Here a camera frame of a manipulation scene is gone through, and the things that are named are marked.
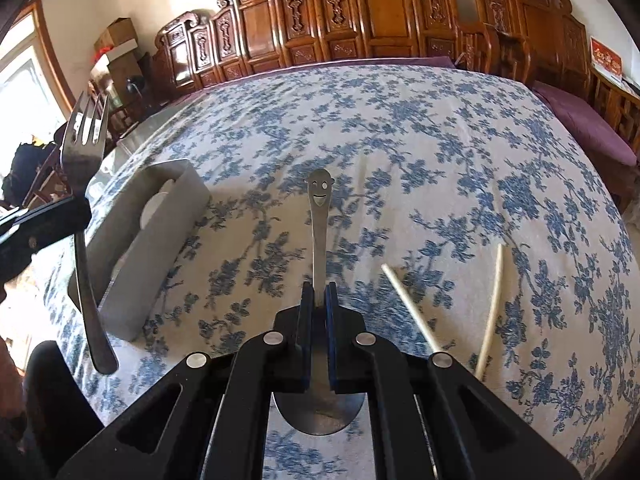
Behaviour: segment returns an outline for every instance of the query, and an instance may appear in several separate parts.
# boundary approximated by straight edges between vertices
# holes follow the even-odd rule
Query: human hand
[[[0,337],[0,416],[15,418],[23,411],[22,378],[9,355],[4,339]]]

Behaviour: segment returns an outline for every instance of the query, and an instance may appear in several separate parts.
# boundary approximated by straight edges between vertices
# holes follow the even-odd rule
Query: gray box
[[[142,209],[169,179],[175,184],[141,230]],[[209,190],[185,159],[149,166],[125,184],[86,248],[95,301],[108,333],[126,341],[140,333],[162,281],[209,198]],[[112,280],[113,266],[129,247]],[[75,271],[67,293],[79,309]]]

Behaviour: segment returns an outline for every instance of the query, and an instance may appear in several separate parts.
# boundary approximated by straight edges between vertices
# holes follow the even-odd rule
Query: floral tablecloth
[[[90,237],[140,168],[188,158],[211,200],[120,370],[98,375],[66,295],[70,243],[45,288],[65,359],[109,422],[191,351],[233,352],[297,304],[311,273],[305,177],[335,179],[327,279],[372,332],[431,349],[380,270],[395,267],[444,348],[473,369],[507,247],[486,384],[587,477],[640,406],[640,274],[593,167],[524,86],[419,66],[311,68],[213,88],[108,183]],[[272,407],[264,477],[373,478],[366,408],[311,437]]]

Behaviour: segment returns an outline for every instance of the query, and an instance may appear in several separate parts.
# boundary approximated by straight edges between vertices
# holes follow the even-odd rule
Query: window
[[[0,179],[9,173],[20,143],[53,140],[72,102],[50,44],[42,4],[33,0],[0,43]]]

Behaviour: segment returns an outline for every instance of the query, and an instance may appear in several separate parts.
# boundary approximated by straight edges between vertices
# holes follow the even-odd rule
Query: chopstick
[[[402,286],[402,283],[400,282],[400,280],[398,280],[398,277],[396,276],[395,272],[393,272],[391,267],[389,267],[387,264],[382,264],[382,270],[384,271],[386,276],[389,278],[391,285],[394,286],[394,289],[398,293],[398,296],[400,296],[400,299],[402,300],[402,302],[404,303],[404,306],[409,311],[409,314],[411,314],[411,316],[414,318],[415,323],[420,328],[422,335],[427,340],[427,343],[433,350],[433,353],[442,352],[442,347],[438,344],[438,341],[436,340],[434,333],[431,331],[431,328],[429,328],[429,325],[427,325],[427,323],[422,318],[422,314],[418,310],[418,307],[415,306],[415,303],[409,296],[409,293],[406,291],[404,286]]]
[[[480,349],[480,355],[478,357],[478,364],[476,365],[476,379],[482,381],[484,375],[484,369],[486,368],[486,362],[489,357],[489,350],[491,348],[491,341],[494,337],[495,320],[498,317],[498,304],[500,303],[500,289],[502,288],[502,261],[504,259],[504,244],[498,245],[498,253],[495,257],[495,276],[494,276],[494,291],[491,296],[491,307],[489,309],[489,317],[486,320],[486,326],[484,327],[484,338],[482,339],[482,347]]]

